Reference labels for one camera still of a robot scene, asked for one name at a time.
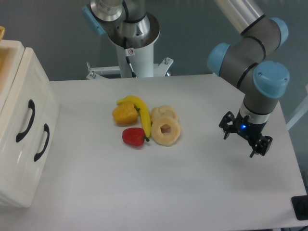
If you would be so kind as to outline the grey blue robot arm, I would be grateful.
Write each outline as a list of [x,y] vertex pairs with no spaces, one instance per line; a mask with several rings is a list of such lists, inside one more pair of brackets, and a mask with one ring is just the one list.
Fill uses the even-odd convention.
[[[272,138],[262,135],[268,118],[285,93],[290,74],[280,63],[266,60],[288,38],[288,27],[279,18],[267,18],[252,0],[218,0],[216,5],[241,34],[234,46],[218,44],[207,66],[244,94],[237,115],[226,113],[219,127],[224,136],[236,133],[248,141],[252,155],[265,155]],[[120,74],[122,78],[163,77],[172,60],[154,63],[158,20],[145,10],[142,0],[92,0],[82,13],[98,35],[106,34],[116,46],[117,67],[89,68],[89,76]]]

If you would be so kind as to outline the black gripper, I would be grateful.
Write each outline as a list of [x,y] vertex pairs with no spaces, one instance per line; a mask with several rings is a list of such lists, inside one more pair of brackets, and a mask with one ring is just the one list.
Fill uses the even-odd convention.
[[262,130],[265,127],[266,122],[262,124],[254,124],[245,120],[240,113],[235,118],[234,114],[228,111],[219,123],[219,127],[224,132],[223,139],[226,140],[230,134],[235,133],[235,127],[237,134],[248,141],[248,144],[252,147],[250,158],[255,154],[265,156],[270,149],[273,138],[270,136],[262,136]]

